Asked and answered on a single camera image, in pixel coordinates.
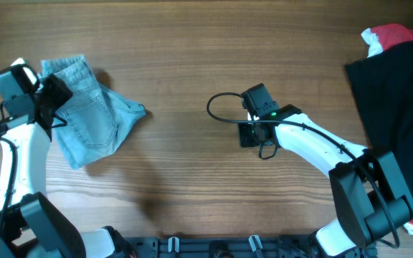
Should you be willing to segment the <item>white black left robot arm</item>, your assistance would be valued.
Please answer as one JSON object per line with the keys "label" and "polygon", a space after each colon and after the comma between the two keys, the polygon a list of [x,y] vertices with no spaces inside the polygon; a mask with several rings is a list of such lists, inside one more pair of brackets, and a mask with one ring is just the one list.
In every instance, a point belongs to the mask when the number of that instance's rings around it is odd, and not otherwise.
{"label": "white black left robot arm", "polygon": [[72,92],[54,75],[45,81],[21,66],[0,72],[3,160],[0,257],[114,257],[113,229],[80,233],[46,197],[46,159],[56,109]]}

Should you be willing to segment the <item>light blue denim shorts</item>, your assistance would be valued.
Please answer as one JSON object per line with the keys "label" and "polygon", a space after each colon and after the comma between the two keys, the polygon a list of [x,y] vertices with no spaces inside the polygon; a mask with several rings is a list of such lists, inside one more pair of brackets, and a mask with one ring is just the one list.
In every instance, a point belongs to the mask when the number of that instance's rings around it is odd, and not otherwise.
{"label": "light blue denim shorts", "polygon": [[146,115],[144,106],[98,81],[83,55],[41,61],[41,78],[55,75],[73,92],[57,110],[67,121],[54,130],[56,141],[73,169],[114,154]]}

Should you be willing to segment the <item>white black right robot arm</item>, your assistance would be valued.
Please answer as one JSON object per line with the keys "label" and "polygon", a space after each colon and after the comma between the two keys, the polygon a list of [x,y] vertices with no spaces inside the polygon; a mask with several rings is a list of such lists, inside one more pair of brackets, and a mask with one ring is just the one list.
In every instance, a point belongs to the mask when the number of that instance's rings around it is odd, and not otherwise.
{"label": "white black right robot arm", "polygon": [[292,105],[244,107],[247,120],[239,127],[249,145],[291,151],[328,178],[336,218],[313,237],[323,256],[365,249],[388,234],[390,247],[399,246],[397,229],[413,219],[413,197],[392,152],[350,143]]}

